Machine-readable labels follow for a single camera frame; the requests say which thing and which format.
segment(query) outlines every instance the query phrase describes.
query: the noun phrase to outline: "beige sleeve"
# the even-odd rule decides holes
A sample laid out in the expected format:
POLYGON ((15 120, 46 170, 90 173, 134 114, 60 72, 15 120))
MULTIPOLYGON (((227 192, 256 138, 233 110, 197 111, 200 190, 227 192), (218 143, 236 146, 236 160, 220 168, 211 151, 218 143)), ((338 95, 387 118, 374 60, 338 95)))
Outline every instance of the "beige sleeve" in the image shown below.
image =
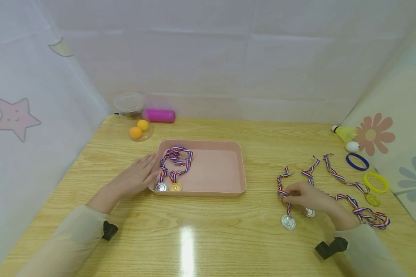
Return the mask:
POLYGON ((361 224, 352 230, 336 231, 334 236, 343 237, 348 241, 348 248, 343 253, 357 276, 407 276, 368 224, 361 224))
POLYGON ((17 276, 73 276, 103 236, 107 217, 86 205, 78 206, 17 276))

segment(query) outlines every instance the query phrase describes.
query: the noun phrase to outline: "table surface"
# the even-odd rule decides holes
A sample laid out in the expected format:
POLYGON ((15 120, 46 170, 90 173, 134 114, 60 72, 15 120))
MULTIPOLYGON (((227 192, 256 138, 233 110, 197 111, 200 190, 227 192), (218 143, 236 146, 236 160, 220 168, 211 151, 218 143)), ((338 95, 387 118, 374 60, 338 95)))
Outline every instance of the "table surface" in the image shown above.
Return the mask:
MULTIPOLYGON (((280 224, 286 208, 278 201, 276 178, 285 166, 295 172, 285 184, 293 184, 306 180, 300 171, 312 166, 312 155, 333 152, 332 167, 347 180, 362 181, 365 172, 346 163, 344 145, 329 125, 179 118, 173 124, 154 124, 151 139, 134 143, 119 117, 112 115, 0 266, 0 276, 15 276, 74 207, 86 203, 136 158, 156 151, 165 139, 237 141, 243 152, 246 192, 234 198, 210 198, 144 191, 123 199, 109 218, 118 233, 110 242, 98 244, 77 276, 349 274, 341 263, 342 254, 321 260, 314 251, 332 233, 325 215, 309 219, 294 208, 295 230, 280 224)), ((325 192, 349 194, 369 207, 356 188, 334 179, 324 162, 316 167, 314 180, 325 192)), ((392 221, 377 234, 404 271, 416 276, 416 224, 391 192, 377 196, 382 204, 374 210, 386 213, 392 221)))

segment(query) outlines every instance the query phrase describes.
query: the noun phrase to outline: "clear plastic container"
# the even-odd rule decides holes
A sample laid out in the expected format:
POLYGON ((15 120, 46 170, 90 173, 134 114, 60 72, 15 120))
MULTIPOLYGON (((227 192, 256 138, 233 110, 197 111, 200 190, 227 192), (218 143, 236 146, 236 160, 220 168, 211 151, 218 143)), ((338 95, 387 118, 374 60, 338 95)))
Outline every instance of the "clear plastic container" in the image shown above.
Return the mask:
POLYGON ((143 95, 137 92, 124 92, 114 98, 114 105, 126 125, 126 134, 137 142, 149 139, 154 131, 143 104, 143 95))

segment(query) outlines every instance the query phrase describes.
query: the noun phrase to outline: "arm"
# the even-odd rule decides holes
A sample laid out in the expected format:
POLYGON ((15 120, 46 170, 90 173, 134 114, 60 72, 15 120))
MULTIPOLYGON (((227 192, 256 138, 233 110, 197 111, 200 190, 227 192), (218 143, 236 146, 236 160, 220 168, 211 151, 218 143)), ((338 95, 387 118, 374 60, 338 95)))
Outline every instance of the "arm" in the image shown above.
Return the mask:
POLYGON ((118 201, 156 181, 158 171, 153 168, 156 161, 156 154, 136 160, 86 205, 76 207, 17 276, 73 276, 100 241, 103 222, 118 201))
POLYGON ((348 241, 343 253, 358 276, 406 276, 375 231, 367 224, 360 224, 352 213, 321 190, 301 182, 288 186, 285 192, 290 196, 285 197, 284 202, 324 212, 330 217, 336 227, 334 236, 348 241))

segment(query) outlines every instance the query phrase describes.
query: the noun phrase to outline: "medal ribbon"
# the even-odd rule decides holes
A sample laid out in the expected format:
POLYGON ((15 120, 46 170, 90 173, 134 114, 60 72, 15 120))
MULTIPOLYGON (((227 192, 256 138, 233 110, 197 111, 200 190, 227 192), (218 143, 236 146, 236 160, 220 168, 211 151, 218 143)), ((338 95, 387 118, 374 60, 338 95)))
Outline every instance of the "medal ribbon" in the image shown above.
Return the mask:
MULTIPOLYGON (((280 201, 282 201, 282 199, 284 197, 288 196, 288 194, 283 190, 282 181, 280 179, 288 178, 291 175, 293 175, 293 173, 290 174, 289 173, 289 167, 286 166, 285 167, 285 174, 279 175, 279 177, 277 177, 277 185, 278 185, 277 196, 278 196, 280 201)), ((291 216, 291 204, 287 204, 287 215, 291 216)))
MULTIPOLYGON (((311 173, 313 173, 314 168, 319 163, 320 163, 320 160, 316 159, 316 162, 314 163, 314 165, 312 167, 310 167, 310 169, 308 171, 302 170, 302 174, 304 174, 305 176, 308 176, 308 178, 309 178, 308 183, 310 183, 313 186, 314 186, 314 178, 313 178, 313 175, 311 173)), ((288 178, 291 175, 293 175, 293 173, 292 174, 289 173, 289 167, 288 166, 285 167, 285 173, 286 174, 282 174, 282 175, 279 175, 277 177, 277 184, 278 184, 277 192, 278 192, 278 198, 281 201, 283 200, 284 197, 288 196, 288 194, 283 190, 283 185, 282 185, 282 182, 281 182, 281 178, 288 178)), ((351 198, 349 195, 343 195, 341 193, 338 193, 336 196, 333 197, 333 196, 329 195, 328 193, 325 193, 325 194, 332 197, 336 201, 339 201, 340 199, 346 199, 351 204, 351 206, 353 207, 353 213, 357 216, 357 218, 359 219, 359 221, 361 223, 368 223, 370 226, 375 227, 375 228, 380 228, 382 230, 387 228, 387 226, 391 223, 391 221, 390 221, 390 219, 388 218, 387 215, 385 215, 384 213, 381 213, 381 212, 374 212, 370 208, 359 207, 359 204, 357 203, 356 199, 351 198)), ((287 215, 291 216, 291 204, 287 205, 287 215)))
POLYGON ((302 170, 302 174, 304 174, 305 176, 308 177, 308 183, 310 183, 310 185, 314 186, 314 178, 313 178, 313 171, 314 168, 320 163, 320 160, 316 159, 316 162, 313 164, 312 167, 310 167, 310 169, 308 170, 302 170))
POLYGON ((175 183, 179 175, 182 175, 190 170, 191 163, 193 161, 193 152, 190 149, 187 149, 182 146, 174 146, 168 149, 168 151, 165 152, 165 156, 160 161, 160 168, 162 169, 162 173, 160 174, 159 181, 161 182, 163 182, 164 177, 168 176, 168 169, 165 166, 165 161, 167 159, 171 160, 175 165, 185 167, 185 170, 172 170, 169 172, 169 178, 171 179, 171 183, 175 183), (187 153, 187 158, 183 157, 180 154, 180 152, 187 153))
POLYGON ((353 206, 353 213, 359 218, 361 223, 365 223, 364 220, 368 221, 368 224, 375 228, 380 228, 384 230, 390 225, 391 221, 384 213, 381 212, 374 212, 370 208, 359 208, 356 199, 351 198, 349 195, 343 195, 338 193, 335 197, 333 197, 336 201, 340 199, 346 199, 351 206, 353 206))
POLYGON ((344 183, 347 186, 355 186, 363 194, 370 193, 369 187, 365 186, 364 184, 359 183, 359 182, 356 182, 356 183, 347 182, 347 181, 345 181, 345 178, 342 175, 337 174, 336 170, 334 170, 331 167, 330 158, 328 157, 329 155, 333 155, 333 153, 325 154, 324 155, 324 160, 325 160, 325 163, 327 164, 327 170, 331 175, 333 175, 336 179, 338 179, 339 181, 341 181, 342 183, 344 183))

